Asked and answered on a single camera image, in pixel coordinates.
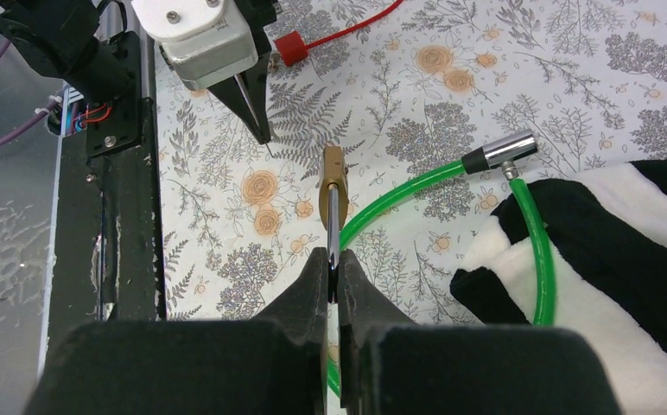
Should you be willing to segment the brass padlock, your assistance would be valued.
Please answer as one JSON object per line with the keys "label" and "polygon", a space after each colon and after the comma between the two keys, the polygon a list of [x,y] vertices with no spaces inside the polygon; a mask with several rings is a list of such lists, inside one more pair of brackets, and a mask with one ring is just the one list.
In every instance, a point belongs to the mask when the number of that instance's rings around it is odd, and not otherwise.
{"label": "brass padlock", "polygon": [[340,263],[341,229],[346,221],[348,203],[346,163],[339,146],[323,148],[320,167],[319,209],[327,233],[327,300],[337,302]]}

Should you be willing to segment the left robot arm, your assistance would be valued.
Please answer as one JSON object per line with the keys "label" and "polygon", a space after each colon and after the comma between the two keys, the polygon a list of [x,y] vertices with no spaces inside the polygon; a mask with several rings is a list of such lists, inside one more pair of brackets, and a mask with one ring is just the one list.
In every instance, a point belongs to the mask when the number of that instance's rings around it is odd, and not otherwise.
{"label": "left robot arm", "polygon": [[[120,113],[147,92],[143,48],[157,46],[190,90],[205,90],[261,145],[270,143],[266,87],[274,1],[0,1],[0,35],[39,75]],[[118,27],[107,40],[99,33]]]}

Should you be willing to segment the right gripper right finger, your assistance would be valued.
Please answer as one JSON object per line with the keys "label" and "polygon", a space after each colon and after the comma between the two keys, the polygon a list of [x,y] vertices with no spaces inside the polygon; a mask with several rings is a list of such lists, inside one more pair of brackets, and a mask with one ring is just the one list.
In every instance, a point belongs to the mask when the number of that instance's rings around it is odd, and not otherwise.
{"label": "right gripper right finger", "polygon": [[340,404],[350,414],[617,414],[588,343],[529,325],[420,325],[344,251]]}

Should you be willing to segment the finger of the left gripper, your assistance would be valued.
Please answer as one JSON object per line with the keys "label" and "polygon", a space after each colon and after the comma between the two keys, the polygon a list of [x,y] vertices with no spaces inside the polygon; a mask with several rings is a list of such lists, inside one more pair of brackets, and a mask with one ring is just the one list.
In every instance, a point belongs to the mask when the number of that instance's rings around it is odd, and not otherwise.
{"label": "finger of the left gripper", "polygon": [[263,54],[253,67],[208,88],[216,99],[243,122],[261,145],[271,142],[266,109],[269,61],[270,54]]}

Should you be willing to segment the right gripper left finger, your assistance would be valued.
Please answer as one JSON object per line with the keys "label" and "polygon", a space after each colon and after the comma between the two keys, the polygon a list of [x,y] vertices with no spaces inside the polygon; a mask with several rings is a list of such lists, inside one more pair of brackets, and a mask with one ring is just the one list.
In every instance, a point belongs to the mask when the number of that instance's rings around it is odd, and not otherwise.
{"label": "right gripper left finger", "polygon": [[90,323],[50,354],[27,414],[322,414],[327,251],[248,320]]}

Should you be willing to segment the green cable lock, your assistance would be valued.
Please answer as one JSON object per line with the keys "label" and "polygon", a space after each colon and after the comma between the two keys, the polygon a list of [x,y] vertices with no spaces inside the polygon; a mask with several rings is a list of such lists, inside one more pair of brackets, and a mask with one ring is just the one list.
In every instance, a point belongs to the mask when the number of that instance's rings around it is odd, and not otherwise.
{"label": "green cable lock", "polygon": [[[463,179],[465,176],[478,176],[490,180],[499,170],[504,175],[505,183],[500,188],[482,186],[474,195],[473,211],[476,214],[493,212],[499,201],[506,200],[508,190],[516,197],[519,215],[527,227],[536,266],[537,300],[532,321],[538,325],[551,325],[555,320],[557,299],[554,259],[537,204],[527,184],[519,177],[520,170],[515,164],[518,159],[532,156],[537,151],[538,145],[533,131],[519,131],[485,144],[458,161],[419,175],[379,196],[353,216],[340,231],[340,248],[345,248],[353,242],[377,217],[397,209],[398,205],[417,194],[428,192],[443,194],[450,182]],[[501,191],[501,197],[498,197],[498,191]]]}

